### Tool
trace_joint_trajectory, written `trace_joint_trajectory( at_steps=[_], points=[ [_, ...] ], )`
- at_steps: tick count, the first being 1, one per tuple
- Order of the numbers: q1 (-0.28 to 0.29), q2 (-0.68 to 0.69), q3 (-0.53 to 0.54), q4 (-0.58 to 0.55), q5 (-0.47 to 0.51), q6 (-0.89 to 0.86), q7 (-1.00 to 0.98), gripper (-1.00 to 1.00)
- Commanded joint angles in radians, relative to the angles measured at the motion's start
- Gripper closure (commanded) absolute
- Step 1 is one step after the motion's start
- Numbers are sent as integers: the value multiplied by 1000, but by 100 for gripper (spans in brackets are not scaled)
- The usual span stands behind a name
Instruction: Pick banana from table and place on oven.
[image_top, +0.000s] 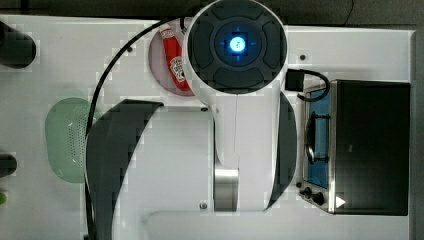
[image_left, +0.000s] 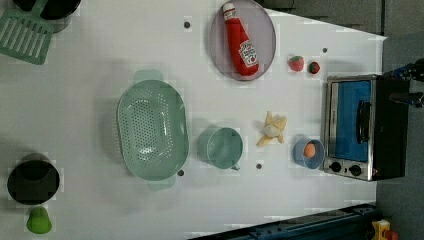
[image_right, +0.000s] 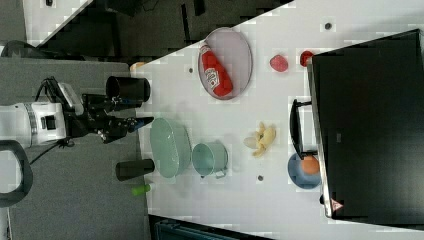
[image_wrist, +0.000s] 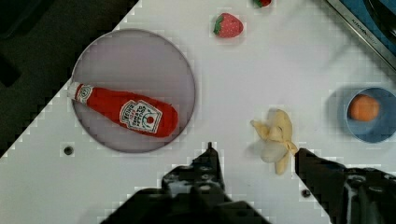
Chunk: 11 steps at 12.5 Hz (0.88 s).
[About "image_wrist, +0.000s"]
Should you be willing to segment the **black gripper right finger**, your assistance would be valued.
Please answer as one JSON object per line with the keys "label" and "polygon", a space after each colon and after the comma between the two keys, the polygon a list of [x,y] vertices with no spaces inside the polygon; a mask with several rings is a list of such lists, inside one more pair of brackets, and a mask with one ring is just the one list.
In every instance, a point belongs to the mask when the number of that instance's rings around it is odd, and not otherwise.
{"label": "black gripper right finger", "polygon": [[347,168],[306,148],[295,154],[295,172],[332,224],[396,224],[394,175],[375,168]]}

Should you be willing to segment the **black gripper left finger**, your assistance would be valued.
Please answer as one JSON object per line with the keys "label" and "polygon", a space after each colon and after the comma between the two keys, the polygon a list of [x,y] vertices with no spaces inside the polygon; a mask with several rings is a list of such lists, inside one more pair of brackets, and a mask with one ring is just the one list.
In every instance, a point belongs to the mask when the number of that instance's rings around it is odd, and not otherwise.
{"label": "black gripper left finger", "polygon": [[101,224],[271,224],[225,192],[219,153],[208,145],[189,165],[163,176],[158,189],[141,189]]}

